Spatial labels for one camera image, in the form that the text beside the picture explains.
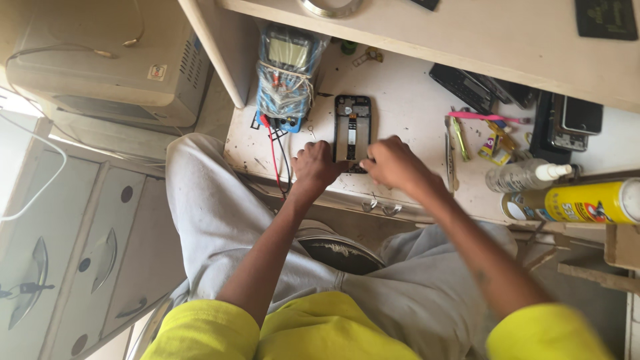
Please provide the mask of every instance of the hand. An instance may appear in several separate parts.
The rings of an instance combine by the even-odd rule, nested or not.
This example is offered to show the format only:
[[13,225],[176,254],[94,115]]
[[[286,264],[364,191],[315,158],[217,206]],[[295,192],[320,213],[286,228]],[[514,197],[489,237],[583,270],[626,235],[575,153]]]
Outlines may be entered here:
[[398,188],[416,200],[442,199],[449,191],[442,178],[432,173],[396,135],[369,146],[369,159],[360,166],[369,172],[374,183]]
[[313,202],[350,166],[348,161],[333,162],[330,146],[326,141],[308,142],[304,149],[298,151],[297,158],[291,158],[291,167],[298,178],[291,191],[308,197]]

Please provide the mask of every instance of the yellow package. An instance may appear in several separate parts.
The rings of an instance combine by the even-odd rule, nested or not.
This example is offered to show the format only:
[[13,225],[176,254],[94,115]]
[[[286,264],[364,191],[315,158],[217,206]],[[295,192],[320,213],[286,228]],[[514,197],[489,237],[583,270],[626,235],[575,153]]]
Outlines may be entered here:
[[511,155],[500,146],[500,137],[496,133],[489,136],[478,151],[478,156],[497,165],[504,165],[511,159]]

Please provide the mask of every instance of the blue multimeter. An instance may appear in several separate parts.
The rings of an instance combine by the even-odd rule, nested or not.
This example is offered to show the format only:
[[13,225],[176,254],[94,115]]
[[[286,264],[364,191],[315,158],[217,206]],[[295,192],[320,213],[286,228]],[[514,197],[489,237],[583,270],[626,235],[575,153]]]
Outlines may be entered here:
[[320,59],[319,46],[314,34],[291,26],[270,24],[262,31],[260,60],[270,66],[257,65],[258,119],[265,114],[277,129],[300,131],[313,96],[309,85]]

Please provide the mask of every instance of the black mouse pad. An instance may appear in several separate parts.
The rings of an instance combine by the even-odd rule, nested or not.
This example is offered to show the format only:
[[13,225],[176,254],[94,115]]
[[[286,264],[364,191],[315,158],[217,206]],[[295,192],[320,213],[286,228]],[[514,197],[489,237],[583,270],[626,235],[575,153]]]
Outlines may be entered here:
[[440,0],[411,0],[411,1],[433,11],[435,10]]
[[632,0],[575,0],[582,37],[637,40]]

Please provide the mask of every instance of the workbench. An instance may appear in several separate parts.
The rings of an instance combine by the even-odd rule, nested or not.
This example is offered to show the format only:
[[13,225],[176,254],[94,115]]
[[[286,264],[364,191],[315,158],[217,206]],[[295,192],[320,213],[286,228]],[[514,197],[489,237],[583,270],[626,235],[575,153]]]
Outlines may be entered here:
[[[365,0],[352,16],[334,20],[313,15],[299,0],[179,1],[236,106],[225,159],[243,174],[248,185],[273,196],[280,192],[275,184],[268,134],[264,127],[251,128],[256,111],[258,24],[264,20],[360,43],[352,56],[341,54],[339,44],[327,48],[321,60],[317,91],[369,96],[372,141],[400,136],[433,172],[445,179],[444,116],[451,106],[460,109],[466,105],[429,77],[433,61],[640,112],[638,43],[579,37],[572,1],[441,0],[436,12],[429,12],[409,0]],[[640,6],[635,9],[640,18]],[[381,49],[384,62],[367,61],[353,66],[351,62],[368,45]],[[333,104],[333,96],[316,97],[302,131],[282,138],[287,159],[306,142],[333,142]],[[637,114],[617,111],[640,119]],[[535,107],[520,110],[500,104],[497,113],[533,118]],[[313,134],[308,126],[313,126]],[[512,137],[527,149],[524,134],[532,131],[532,125],[513,127]],[[460,187],[455,199],[476,219],[514,222],[500,209],[502,194],[491,192],[485,185],[484,175],[496,165],[477,155],[491,131],[479,120],[463,120],[463,128],[472,160],[462,161],[456,141]],[[275,153],[280,181],[286,183],[285,163],[277,144]],[[342,174],[317,201],[365,212],[375,202],[378,205],[370,211],[373,215],[433,221],[419,204],[399,190],[376,186],[362,174]],[[393,209],[400,207],[394,214]]]

